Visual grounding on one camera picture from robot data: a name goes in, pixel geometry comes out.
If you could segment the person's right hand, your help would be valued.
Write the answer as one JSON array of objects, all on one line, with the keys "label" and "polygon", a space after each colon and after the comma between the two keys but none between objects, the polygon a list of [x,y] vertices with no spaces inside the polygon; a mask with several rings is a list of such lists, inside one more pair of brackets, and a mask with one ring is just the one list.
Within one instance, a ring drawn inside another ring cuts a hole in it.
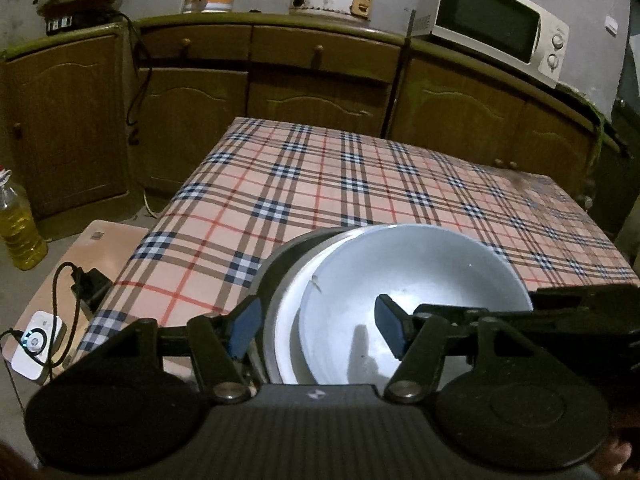
[{"label": "person's right hand", "polygon": [[639,473],[625,464],[631,458],[632,446],[617,438],[608,439],[593,457],[590,466],[602,478],[638,480]]}]

